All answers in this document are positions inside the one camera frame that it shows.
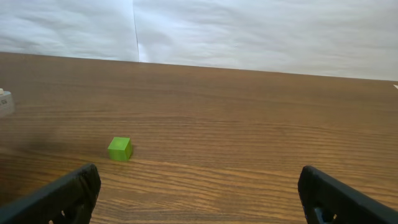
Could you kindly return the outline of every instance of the small green box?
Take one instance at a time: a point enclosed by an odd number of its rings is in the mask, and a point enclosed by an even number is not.
[[[108,147],[109,157],[117,161],[128,161],[132,154],[129,138],[114,137]]]

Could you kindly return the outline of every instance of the wooden table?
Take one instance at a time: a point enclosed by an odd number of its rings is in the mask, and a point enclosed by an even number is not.
[[[313,165],[398,209],[394,82],[0,54],[0,203],[83,164],[91,223],[305,223]],[[108,159],[114,136],[129,162]]]

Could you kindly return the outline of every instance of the green block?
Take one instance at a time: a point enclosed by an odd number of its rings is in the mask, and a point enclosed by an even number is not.
[[[117,161],[128,161],[132,154],[129,138],[114,137],[108,147],[109,157]]]

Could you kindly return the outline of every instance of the tabletop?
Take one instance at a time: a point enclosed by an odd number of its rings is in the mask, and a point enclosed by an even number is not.
[[[1,53],[0,205],[92,162],[91,223],[305,223],[305,165],[398,209],[393,84]]]

